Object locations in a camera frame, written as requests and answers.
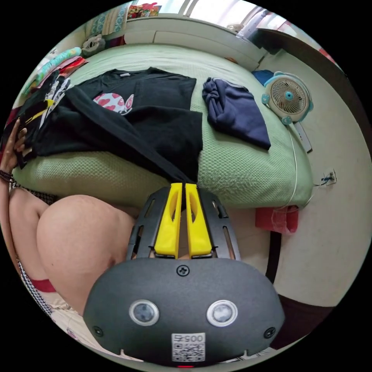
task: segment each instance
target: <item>bracelet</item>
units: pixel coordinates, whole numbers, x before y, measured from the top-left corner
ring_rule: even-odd
[[[8,183],[13,181],[13,175],[11,173],[4,172],[3,170],[0,170],[0,178]]]

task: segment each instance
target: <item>white fan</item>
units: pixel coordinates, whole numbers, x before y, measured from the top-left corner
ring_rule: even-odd
[[[302,121],[314,108],[309,90],[296,75],[277,71],[264,87],[262,103],[268,105],[284,125]]]

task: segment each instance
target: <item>pink graphic print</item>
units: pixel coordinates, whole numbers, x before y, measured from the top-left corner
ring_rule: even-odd
[[[129,98],[124,101],[123,97],[117,93],[103,93],[94,98],[93,101],[107,110],[126,115],[132,110],[133,98],[134,95],[131,94]]]

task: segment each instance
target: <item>qr code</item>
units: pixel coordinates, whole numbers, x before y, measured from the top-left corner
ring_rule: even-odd
[[[172,360],[205,361],[205,333],[172,333]]]

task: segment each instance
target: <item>cable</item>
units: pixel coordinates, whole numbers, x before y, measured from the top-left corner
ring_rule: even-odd
[[[280,207],[279,209],[283,209],[283,208],[285,208],[285,207],[287,207],[288,205],[290,205],[290,203],[291,203],[291,201],[292,201],[292,199],[293,199],[293,197],[295,196],[295,193],[296,193],[296,190],[297,190],[297,181],[298,181],[298,172],[297,172],[297,158],[296,158],[296,151],[295,151],[295,145],[294,145],[294,143],[293,143],[293,138],[292,138],[292,135],[291,135],[291,132],[290,132],[290,130],[289,130],[289,126],[287,127],[287,130],[288,130],[288,134],[289,134],[289,138],[291,139],[291,143],[292,143],[292,149],[293,149],[293,158],[294,158],[294,171],[295,171],[295,173],[296,173],[296,181],[295,181],[295,186],[294,186],[294,189],[293,189],[293,193],[292,193],[292,195],[291,195],[291,197],[290,197],[290,199],[289,199],[289,201],[288,201],[288,203],[286,204],[286,205],[283,205],[282,207]]]
[[[317,186],[317,189],[313,192],[313,194],[311,195],[311,197],[309,198],[309,200],[301,207],[301,208],[299,208],[299,207],[296,207],[294,210],[287,210],[287,211],[284,211],[284,210],[280,210],[280,209],[282,209],[282,208],[284,208],[284,207],[281,207],[281,208],[279,208],[279,209],[274,209],[274,212],[278,212],[278,213],[293,213],[293,212],[297,212],[298,210],[301,210],[301,209],[304,209],[309,203],[310,203],[310,200],[314,197],[314,195],[316,194],[316,192],[319,190],[319,188],[321,187],[321,186],[324,186],[324,185],[326,185],[330,180],[331,180],[331,178],[330,177],[326,177],[325,175],[324,175],[324,173],[323,173],[323,178],[322,178],[322,180],[325,180],[326,179],[326,182],[323,182],[323,183],[321,183],[321,184],[318,184],[318,185],[314,185],[314,186]]]

